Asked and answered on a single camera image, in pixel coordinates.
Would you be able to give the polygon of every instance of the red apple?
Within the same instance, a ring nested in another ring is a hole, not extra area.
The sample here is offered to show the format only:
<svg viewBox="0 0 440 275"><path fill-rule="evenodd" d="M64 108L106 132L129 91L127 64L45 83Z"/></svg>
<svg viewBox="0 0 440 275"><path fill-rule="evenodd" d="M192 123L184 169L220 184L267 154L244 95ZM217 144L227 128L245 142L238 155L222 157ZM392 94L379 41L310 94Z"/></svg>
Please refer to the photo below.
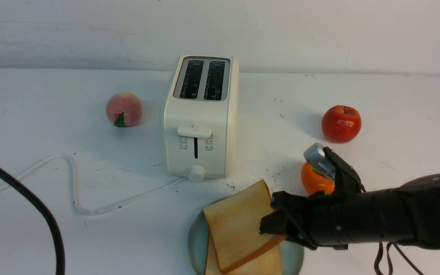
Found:
<svg viewBox="0 0 440 275"><path fill-rule="evenodd" d="M322 132L333 143L346 143L361 130L361 116L351 107L337 105L330 108L322 118Z"/></svg>
<svg viewBox="0 0 440 275"><path fill-rule="evenodd" d="M137 125L142 117L142 103L134 94L121 92L108 100L106 116L116 127Z"/></svg>

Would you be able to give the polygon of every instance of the toast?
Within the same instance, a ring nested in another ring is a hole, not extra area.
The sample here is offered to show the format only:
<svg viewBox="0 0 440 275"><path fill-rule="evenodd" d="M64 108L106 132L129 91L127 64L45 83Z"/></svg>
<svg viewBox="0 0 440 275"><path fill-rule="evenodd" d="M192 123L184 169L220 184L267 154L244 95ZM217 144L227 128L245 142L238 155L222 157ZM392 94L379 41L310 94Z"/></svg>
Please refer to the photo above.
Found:
<svg viewBox="0 0 440 275"><path fill-rule="evenodd" d="M203 208L218 266L227 274L279 245L285 237L259 234L262 217L274 212L264 181Z"/></svg>
<svg viewBox="0 0 440 275"><path fill-rule="evenodd" d="M268 252L232 270L227 275L281 275L280 248L273 247ZM208 234L205 275L223 275L218 267L217 252L213 247L211 233Z"/></svg>

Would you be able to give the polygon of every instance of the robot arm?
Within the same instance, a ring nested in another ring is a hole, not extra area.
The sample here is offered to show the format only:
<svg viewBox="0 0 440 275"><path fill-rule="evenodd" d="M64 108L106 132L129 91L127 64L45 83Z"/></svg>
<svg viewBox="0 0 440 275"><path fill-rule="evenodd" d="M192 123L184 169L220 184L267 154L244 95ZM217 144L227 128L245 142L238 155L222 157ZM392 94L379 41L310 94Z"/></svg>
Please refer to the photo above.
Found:
<svg viewBox="0 0 440 275"><path fill-rule="evenodd" d="M309 197L273 193L276 211L262 218L260 233L285 235L313 250L368 242L440 249L440 174L364 192L356 171L330 148L316 143L304 156L335 182L335 191Z"/></svg>

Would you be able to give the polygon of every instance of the white toaster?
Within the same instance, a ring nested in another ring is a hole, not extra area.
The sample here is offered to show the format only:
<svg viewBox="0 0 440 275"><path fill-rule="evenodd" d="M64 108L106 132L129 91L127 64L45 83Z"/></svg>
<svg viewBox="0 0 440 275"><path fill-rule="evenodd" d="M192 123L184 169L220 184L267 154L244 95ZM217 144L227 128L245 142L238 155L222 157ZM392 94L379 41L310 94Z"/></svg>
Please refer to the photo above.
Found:
<svg viewBox="0 0 440 275"><path fill-rule="evenodd" d="M161 117L168 172L191 181L227 177L236 155L239 63L182 55L170 83Z"/></svg>

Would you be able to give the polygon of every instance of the plate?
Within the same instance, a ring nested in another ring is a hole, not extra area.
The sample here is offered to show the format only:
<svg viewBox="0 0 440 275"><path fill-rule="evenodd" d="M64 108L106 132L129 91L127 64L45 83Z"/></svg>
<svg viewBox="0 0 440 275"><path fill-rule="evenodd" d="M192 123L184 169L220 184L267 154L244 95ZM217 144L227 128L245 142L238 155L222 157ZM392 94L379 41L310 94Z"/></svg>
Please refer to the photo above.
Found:
<svg viewBox="0 0 440 275"><path fill-rule="evenodd" d="M188 256L194 272L204 275L206 252L208 246L208 223L201 211L191 224L188 233ZM302 269L304 248L292 242L280 244L281 265L283 275L299 275Z"/></svg>

